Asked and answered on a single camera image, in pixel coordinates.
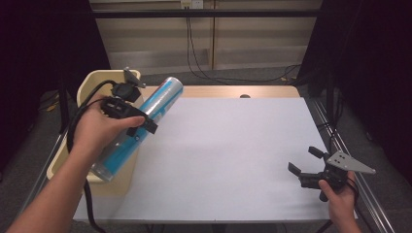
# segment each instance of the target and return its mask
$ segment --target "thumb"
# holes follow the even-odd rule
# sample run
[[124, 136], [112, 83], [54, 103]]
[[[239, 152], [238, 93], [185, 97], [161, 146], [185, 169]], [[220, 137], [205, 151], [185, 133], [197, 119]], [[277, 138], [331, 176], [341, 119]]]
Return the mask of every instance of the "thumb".
[[319, 181], [319, 187], [324, 192], [327, 199], [332, 200], [336, 197], [335, 192], [333, 191], [333, 189], [330, 187], [330, 185], [326, 181], [320, 180]]
[[145, 118], [142, 116], [133, 116], [123, 119], [118, 119], [118, 127], [121, 129], [137, 127], [142, 125], [145, 122]]

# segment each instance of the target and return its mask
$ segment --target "clear plastic bottle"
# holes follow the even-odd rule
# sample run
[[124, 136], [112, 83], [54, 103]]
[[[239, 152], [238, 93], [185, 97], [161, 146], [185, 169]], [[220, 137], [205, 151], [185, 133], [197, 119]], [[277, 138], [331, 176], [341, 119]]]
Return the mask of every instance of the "clear plastic bottle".
[[[182, 83], [176, 78], [167, 78], [139, 109], [158, 123], [182, 93]], [[126, 131], [122, 131], [91, 166], [91, 172], [103, 181], [112, 180], [148, 135], [143, 127], [137, 129], [134, 137], [126, 135]]]

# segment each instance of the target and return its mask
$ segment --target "beige plastic tray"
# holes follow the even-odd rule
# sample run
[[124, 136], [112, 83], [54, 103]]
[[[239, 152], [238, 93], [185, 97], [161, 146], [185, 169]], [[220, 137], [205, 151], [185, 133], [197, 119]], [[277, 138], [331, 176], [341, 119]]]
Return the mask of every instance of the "beige plastic tray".
[[[135, 70], [131, 72], [140, 79], [140, 73]], [[79, 87], [77, 95], [77, 103], [80, 106], [83, 101], [87, 98], [90, 92], [101, 82], [106, 80], [113, 80], [117, 83], [124, 82], [123, 70], [99, 70], [93, 71], [87, 75], [82, 85]], [[111, 95], [111, 86], [109, 84], [104, 85], [98, 93], [104, 95]], [[143, 97], [140, 96], [136, 102], [133, 104], [135, 107], [140, 107], [143, 104]], [[67, 156], [69, 155], [67, 145], [66, 145], [66, 135], [64, 135], [63, 142], [61, 143], [51, 165], [48, 168], [47, 176], [51, 179], [52, 176], [57, 172], [60, 166], [64, 163]], [[91, 172], [87, 175], [87, 180], [90, 183], [90, 188], [93, 195], [104, 195], [104, 196], [119, 196], [124, 195], [129, 186], [133, 170], [136, 163], [137, 150], [130, 156], [128, 161], [119, 170], [115, 177], [106, 183], [100, 178], [96, 177]]]

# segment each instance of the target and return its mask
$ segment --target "electrical outlet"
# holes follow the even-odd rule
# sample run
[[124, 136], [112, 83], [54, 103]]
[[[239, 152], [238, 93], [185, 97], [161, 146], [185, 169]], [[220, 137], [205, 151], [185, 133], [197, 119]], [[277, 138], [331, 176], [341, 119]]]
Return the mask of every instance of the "electrical outlet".
[[181, 0], [182, 9], [191, 9], [191, 0]]
[[203, 9], [203, 0], [192, 0], [191, 8], [192, 9]]

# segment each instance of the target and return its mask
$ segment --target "white tabletop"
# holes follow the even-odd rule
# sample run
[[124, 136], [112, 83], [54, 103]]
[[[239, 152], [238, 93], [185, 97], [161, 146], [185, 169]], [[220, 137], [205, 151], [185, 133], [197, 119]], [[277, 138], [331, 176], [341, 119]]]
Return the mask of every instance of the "white tabletop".
[[[125, 196], [93, 196], [96, 219], [275, 222], [328, 219], [319, 190], [288, 171], [323, 171], [302, 98], [181, 98], [139, 149]], [[87, 220], [82, 198], [74, 219]]]

